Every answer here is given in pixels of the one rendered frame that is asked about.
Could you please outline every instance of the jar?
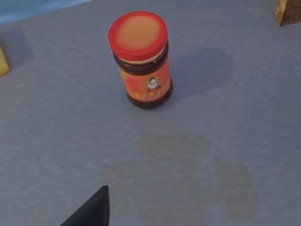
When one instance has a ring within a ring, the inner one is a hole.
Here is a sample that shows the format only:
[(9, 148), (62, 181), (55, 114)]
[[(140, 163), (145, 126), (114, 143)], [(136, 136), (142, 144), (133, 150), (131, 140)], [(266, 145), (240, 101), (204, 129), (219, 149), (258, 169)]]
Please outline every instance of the jar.
[(163, 105), (173, 91), (165, 22), (151, 12), (131, 12), (112, 24), (108, 38), (129, 101), (144, 109)]

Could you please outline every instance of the blue object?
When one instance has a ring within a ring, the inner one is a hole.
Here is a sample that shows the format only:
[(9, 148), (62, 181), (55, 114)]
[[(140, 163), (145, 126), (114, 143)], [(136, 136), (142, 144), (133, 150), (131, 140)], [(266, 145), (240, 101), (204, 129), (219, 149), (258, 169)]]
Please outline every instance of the blue object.
[(90, 0), (0, 0), (0, 25), (88, 1)]

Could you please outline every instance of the yellow block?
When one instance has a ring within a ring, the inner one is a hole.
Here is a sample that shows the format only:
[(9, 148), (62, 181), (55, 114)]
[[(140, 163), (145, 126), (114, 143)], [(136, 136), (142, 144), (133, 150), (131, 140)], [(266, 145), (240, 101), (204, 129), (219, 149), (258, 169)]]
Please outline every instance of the yellow block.
[(6, 74), (7, 72), (9, 72), (9, 66), (0, 46), (0, 76)]

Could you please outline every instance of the orange lid center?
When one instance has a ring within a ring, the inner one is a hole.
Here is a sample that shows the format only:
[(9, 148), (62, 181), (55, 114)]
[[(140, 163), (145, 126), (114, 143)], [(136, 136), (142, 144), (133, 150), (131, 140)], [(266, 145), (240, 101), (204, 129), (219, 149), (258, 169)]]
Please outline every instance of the orange lid center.
[(160, 24), (149, 16), (133, 16), (120, 26), (116, 42), (127, 50), (142, 50), (151, 46), (160, 35)]

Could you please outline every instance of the jar lid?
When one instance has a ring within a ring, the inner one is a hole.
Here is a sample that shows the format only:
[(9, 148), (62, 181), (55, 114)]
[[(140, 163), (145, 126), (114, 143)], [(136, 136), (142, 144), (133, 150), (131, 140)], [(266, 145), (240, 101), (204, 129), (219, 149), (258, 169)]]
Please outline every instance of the jar lid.
[(158, 15), (136, 11), (118, 18), (109, 29), (113, 53), (127, 61), (143, 61), (159, 54), (167, 43), (167, 27)]

